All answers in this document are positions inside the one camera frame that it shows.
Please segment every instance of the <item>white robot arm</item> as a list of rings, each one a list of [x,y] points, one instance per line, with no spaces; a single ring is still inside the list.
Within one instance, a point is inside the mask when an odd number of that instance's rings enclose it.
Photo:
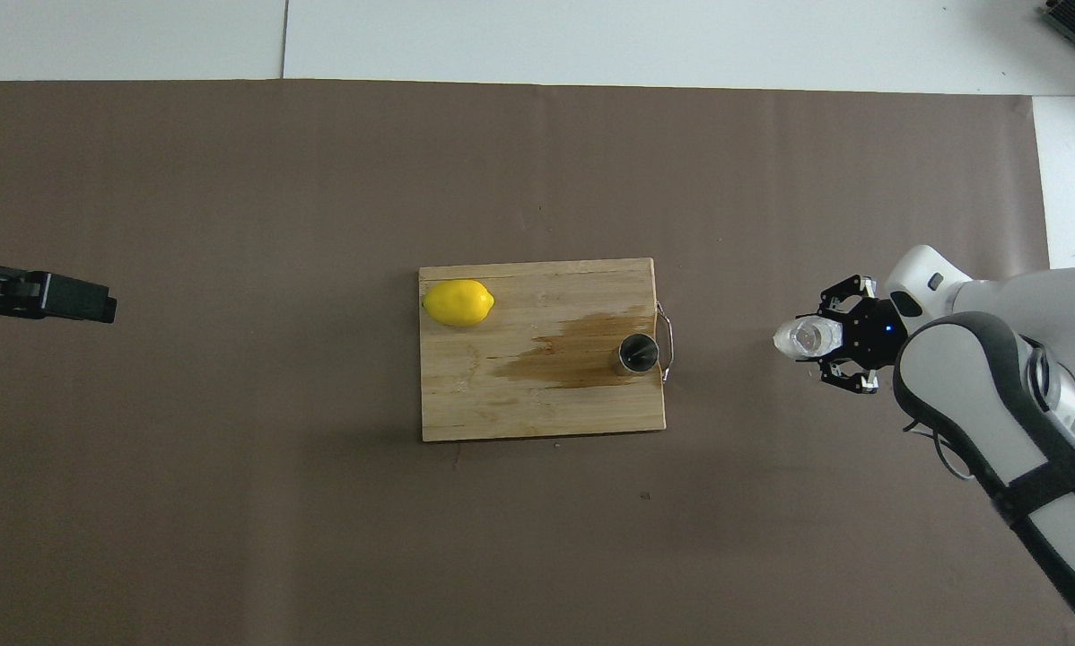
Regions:
[[[963,460],[1075,613],[1075,269],[973,281],[921,246],[889,275],[889,299],[869,287],[846,312],[826,290],[774,343],[857,392],[894,364],[900,407],[931,429],[945,465],[944,450]],[[845,375],[849,361],[865,371]]]

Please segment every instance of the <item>cable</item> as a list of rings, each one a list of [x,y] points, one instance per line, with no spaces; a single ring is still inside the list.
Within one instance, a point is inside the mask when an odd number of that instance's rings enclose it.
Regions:
[[[920,422],[918,420],[913,420],[911,425],[907,425],[905,428],[900,430],[906,433],[914,433],[918,434],[918,436],[931,439],[932,444],[936,445],[936,457],[941,459],[941,464],[944,464],[944,468],[945,470],[948,470],[948,473],[956,475],[956,477],[961,480],[976,479],[976,475],[965,475],[964,473],[961,473],[960,470],[957,470],[956,466],[952,466],[951,462],[948,462],[948,458],[944,455],[945,448],[951,450],[952,455],[956,455],[957,458],[960,458],[960,454],[957,454],[957,449],[951,444],[948,444],[947,439],[941,437],[940,433],[936,433],[935,431],[932,433],[926,433],[924,431],[916,430],[916,427],[919,425]]]

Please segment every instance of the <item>cutting board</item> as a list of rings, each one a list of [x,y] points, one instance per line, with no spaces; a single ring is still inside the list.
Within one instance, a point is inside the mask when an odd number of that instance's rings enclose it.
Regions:
[[[660,368],[611,367],[625,336],[656,335],[653,258],[426,267],[418,302],[455,278],[479,281],[496,305],[471,328],[419,307],[424,442],[665,428]]]

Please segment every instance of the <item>lemon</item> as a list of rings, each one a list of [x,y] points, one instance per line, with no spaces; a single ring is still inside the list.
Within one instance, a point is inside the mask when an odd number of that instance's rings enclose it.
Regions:
[[[493,307],[493,295],[476,281],[446,281],[431,287],[421,305],[443,326],[476,326]]]

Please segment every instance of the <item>metal handle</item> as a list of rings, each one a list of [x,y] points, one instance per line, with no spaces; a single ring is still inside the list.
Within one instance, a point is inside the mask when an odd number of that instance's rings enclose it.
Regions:
[[[665,314],[665,310],[661,307],[661,301],[657,301],[657,318],[664,320],[665,336],[669,336],[670,340],[670,362],[661,363],[661,382],[664,383],[664,381],[668,381],[670,377],[670,369],[673,368],[673,322],[670,320],[669,315]]]

